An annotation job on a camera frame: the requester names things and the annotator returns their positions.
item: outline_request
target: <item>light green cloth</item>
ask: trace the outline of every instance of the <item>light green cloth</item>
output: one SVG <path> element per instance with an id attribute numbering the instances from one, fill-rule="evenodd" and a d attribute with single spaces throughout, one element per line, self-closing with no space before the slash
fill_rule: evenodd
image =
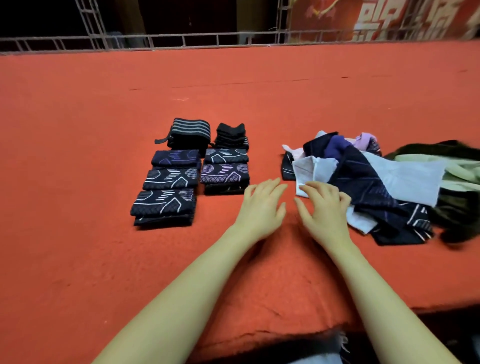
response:
<path id="1" fill-rule="evenodd" d="M 452 191 L 480 191 L 480 161 L 451 157 L 429 156 L 426 154 L 401 154 L 395 157 L 398 162 L 447 162 L 442 179 L 442 188 Z"/>

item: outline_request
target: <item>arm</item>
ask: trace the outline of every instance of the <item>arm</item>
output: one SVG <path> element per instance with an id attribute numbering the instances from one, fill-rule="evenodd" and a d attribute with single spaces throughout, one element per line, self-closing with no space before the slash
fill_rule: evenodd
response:
<path id="1" fill-rule="evenodd" d="M 321 182 L 301 189 L 314 206 L 310 215 L 303 202 L 295 200 L 303 224 L 342 273 L 380 362 L 459 364 L 350 239 L 346 218 L 350 197 Z"/>
<path id="2" fill-rule="evenodd" d="M 285 204 L 278 210 L 277 204 L 287 185 L 279 182 L 249 186 L 235 224 L 135 316 L 93 363 L 184 363 L 238 261 L 282 223 Z"/>

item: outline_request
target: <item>hand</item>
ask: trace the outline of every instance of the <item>hand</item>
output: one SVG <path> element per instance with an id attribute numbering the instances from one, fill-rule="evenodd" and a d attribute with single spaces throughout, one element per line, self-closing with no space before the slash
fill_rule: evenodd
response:
<path id="1" fill-rule="evenodd" d="M 299 198 L 295 198 L 303 225 L 310 235 L 330 254 L 335 249 L 353 245 L 347 227 L 347 207 L 351 198 L 338 188 L 322 182 L 307 182 L 300 186 L 311 202 L 310 215 Z"/>
<path id="2" fill-rule="evenodd" d="M 279 184 L 280 178 L 253 184 L 245 189 L 243 203 L 234 227 L 248 233 L 253 243 L 266 238 L 277 230 L 287 213 L 285 202 L 277 209 L 278 200 L 287 188 Z"/>

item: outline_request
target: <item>red bedsheet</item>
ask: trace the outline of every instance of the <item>red bedsheet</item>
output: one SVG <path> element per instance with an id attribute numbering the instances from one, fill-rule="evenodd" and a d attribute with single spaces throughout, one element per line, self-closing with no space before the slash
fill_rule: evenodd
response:
<path id="1" fill-rule="evenodd" d="M 242 196 L 198 197 L 193 226 L 137 231 L 129 210 L 174 117 L 245 123 L 252 183 L 281 144 L 319 130 L 376 135 L 384 152 L 476 147 L 480 43 L 165 50 L 0 58 L 0 350 L 5 363 L 89 363 L 231 224 Z M 356 325 L 328 257 L 282 228 L 230 280 L 192 360 Z M 480 241 L 379 247 L 352 231 L 412 308 L 480 303 Z"/>

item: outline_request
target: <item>left hand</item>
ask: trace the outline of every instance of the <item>left hand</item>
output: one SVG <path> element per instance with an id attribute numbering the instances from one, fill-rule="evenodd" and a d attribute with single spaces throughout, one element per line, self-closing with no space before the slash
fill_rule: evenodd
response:
<path id="1" fill-rule="evenodd" d="M 286 184 L 280 184 L 280 178 L 248 186 L 233 226 L 240 233 L 249 234 L 253 243 L 269 236 L 280 227 L 287 213 L 285 202 L 277 209 L 278 200 L 286 188 Z"/>

